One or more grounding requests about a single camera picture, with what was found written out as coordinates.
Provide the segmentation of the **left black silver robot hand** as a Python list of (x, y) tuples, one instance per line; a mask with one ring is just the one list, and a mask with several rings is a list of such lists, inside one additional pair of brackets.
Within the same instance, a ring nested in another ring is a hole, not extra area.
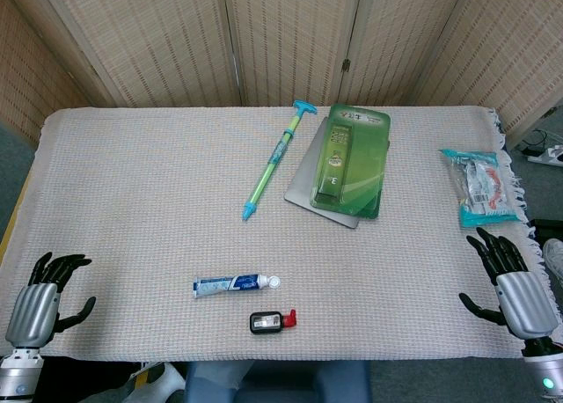
[(27, 285), (16, 299), (5, 339), (14, 348), (39, 349), (57, 333), (84, 322), (96, 304), (89, 297), (77, 314), (62, 318), (59, 312), (62, 292), (73, 273), (91, 264), (83, 254), (54, 258), (51, 252), (41, 256), (33, 266)]

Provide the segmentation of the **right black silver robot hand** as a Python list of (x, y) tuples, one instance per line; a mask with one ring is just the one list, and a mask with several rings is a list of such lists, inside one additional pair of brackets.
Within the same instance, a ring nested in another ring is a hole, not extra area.
[(494, 286), (499, 302), (497, 311), (477, 305), (467, 294), (458, 295), (474, 316), (505, 326), (515, 337), (527, 341), (549, 337), (559, 322), (545, 289), (529, 271), (516, 245), (503, 236), (494, 236), (482, 227), (477, 237), (468, 236)]

